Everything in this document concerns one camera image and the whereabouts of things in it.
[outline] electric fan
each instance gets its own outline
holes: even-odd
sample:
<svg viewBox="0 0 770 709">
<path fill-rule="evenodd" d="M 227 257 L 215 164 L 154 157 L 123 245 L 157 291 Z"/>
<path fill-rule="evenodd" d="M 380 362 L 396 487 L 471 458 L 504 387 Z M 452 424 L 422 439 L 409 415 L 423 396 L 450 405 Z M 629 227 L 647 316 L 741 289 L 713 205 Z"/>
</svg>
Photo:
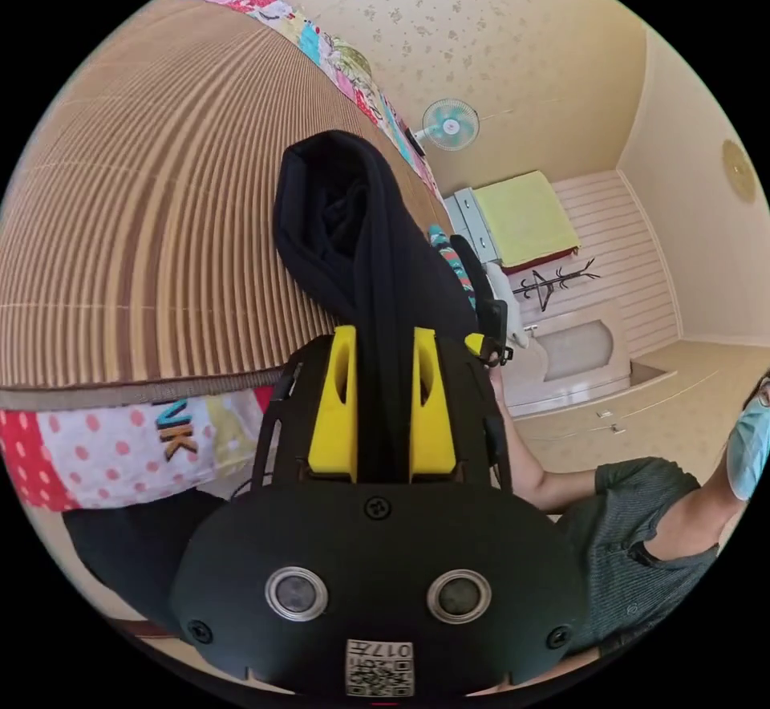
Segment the electric fan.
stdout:
<svg viewBox="0 0 770 709">
<path fill-rule="evenodd" d="M 418 146 L 430 140 L 441 150 L 460 150 L 479 134 L 478 113 L 462 99 L 439 99 L 423 115 L 423 128 L 412 139 Z"/>
</svg>

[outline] polka dot fabric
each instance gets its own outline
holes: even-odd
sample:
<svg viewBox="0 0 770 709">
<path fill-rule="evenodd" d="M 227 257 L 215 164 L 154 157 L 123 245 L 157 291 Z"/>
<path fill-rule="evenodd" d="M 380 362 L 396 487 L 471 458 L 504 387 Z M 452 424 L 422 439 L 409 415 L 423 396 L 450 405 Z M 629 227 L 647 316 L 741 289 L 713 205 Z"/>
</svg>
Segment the polka dot fabric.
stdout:
<svg viewBox="0 0 770 709">
<path fill-rule="evenodd" d="M 90 411 L 0 411 L 9 474 L 29 505 L 118 508 L 169 497 L 253 460 L 272 388 Z"/>
<path fill-rule="evenodd" d="M 26 503 L 51 511 L 79 508 L 76 495 L 53 465 L 34 413 L 0 410 L 0 448 L 10 479 Z"/>
</svg>

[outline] qr code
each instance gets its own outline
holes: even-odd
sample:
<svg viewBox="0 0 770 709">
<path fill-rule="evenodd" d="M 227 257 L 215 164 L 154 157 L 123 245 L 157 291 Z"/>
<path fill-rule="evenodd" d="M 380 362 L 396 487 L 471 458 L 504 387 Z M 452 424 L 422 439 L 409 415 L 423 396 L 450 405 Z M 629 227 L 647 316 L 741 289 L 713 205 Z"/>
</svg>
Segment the qr code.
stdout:
<svg viewBox="0 0 770 709">
<path fill-rule="evenodd" d="M 410 642 L 347 641 L 348 695 L 406 698 L 415 694 L 415 662 Z"/>
</svg>

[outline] screw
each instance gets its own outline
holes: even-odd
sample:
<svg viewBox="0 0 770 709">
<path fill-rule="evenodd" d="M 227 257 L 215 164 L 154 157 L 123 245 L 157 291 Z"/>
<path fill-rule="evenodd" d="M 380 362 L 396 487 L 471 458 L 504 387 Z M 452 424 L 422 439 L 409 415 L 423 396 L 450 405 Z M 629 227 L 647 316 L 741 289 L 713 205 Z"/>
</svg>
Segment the screw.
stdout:
<svg viewBox="0 0 770 709">
<path fill-rule="evenodd" d="M 363 506 L 363 510 L 370 519 L 387 519 L 391 515 L 391 505 L 380 496 L 370 498 Z"/>
<path fill-rule="evenodd" d="M 571 629 L 568 626 L 557 626 L 546 638 L 545 644 L 549 650 L 558 650 L 572 638 Z"/>
<path fill-rule="evenodd" d="M 187 625 L 187 631 L 201 645 L 208 645 L 214 639 L 211 630 L 202 621 L 191 621 Z"/>
</svg>

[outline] black device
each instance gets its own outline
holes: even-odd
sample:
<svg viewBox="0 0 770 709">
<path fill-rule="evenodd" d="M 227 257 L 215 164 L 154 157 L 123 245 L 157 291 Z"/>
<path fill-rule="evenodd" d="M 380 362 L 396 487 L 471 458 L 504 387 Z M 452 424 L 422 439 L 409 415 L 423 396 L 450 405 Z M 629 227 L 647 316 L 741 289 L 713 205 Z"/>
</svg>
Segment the black device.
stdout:
<svg viewBox="0 0 770 709">
<path fill-rule="evenodd" d="M 466 695 L 547 671 L 569 649 L 586 594 L 563 536 L 511 493 L 480 360 L 436 338 L 454 465 L 419 474 L 414 450 L 394 450 L 410 476 L 380 484 L 310 463 L 333 353 L 327 336 L 294 354 L 251 490 L 192 535 L 171 593 L 188 641 L 234 677 L 327 699 Z M 357 423 L 360 457 L 365 414 Z"/>
</svg>

